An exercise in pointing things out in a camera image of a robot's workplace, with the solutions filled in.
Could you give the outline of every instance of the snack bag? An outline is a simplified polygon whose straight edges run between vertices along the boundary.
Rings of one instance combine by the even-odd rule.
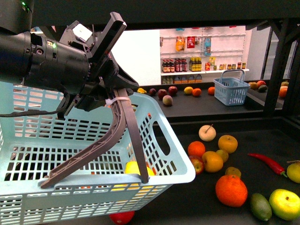
[[[204,55],[210,56],[211,55],[210,50],[211,50],[211,37],[206,37],[204,41]]]
[[[176,51],[178,52],[182,52],[184,51],[184,47],[185,47],[185,39],[184,37],[176,37]]]

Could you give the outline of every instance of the cable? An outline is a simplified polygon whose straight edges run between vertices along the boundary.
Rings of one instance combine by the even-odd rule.
[[[66,98],[65,104],[60,109],[57,109],[52,112],[48,111],[41,111],[41,110],[30,110],[25,112],[12,112],[10,114],[0,114],[0,117],[20,117],[20,116],[38,116],[38,115],[51,115],[51,114],[57,114],[60,112],[65,111],[65,109],[68,106],[68,103],[70,101],[70,94],[67,92],[66,89],[64,89],[64,97]]]

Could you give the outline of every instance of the tomato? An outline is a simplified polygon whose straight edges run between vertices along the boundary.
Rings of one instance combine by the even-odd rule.
[[[135,211],[129,211],[110,214],[109,217],[115,224],[125,225],[131,221],[134,215]]]

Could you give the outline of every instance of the green apple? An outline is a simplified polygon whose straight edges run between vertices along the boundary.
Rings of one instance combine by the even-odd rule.
[[[269,203],[279,218],[290,221],[300,216],[300,198],[294,192],[276,189],[270,195]]]

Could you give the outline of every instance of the plastic basket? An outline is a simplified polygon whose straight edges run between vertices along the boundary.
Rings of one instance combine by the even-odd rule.
[[[240,79],[223,78],[224,73],[241,71]],[[220,79],[214,79],[215,98],[224,105],[242,105],[245,103],[246,94],[250,85],[244,82],[245,72],[242,69],[225,70]]]
[[[0,113],[55,110],[62,99],[61,93],[3,82],[0,90]],[[126,163],[135,160],[126,128],[105,154],[54,187],[40,188],[51,169],[107,132],[113,119],[108,107],[91,112],[74,108],[65,120],[55,115],[1,118],[0,224],[40,224],[138,210],[172,184],[191,182],[195,169],[158,103],[138,93],[130,99],[147,165],[156,172],[146,184],[138,174],[123,173]],[[155,137],[158,126],[169,152]]]

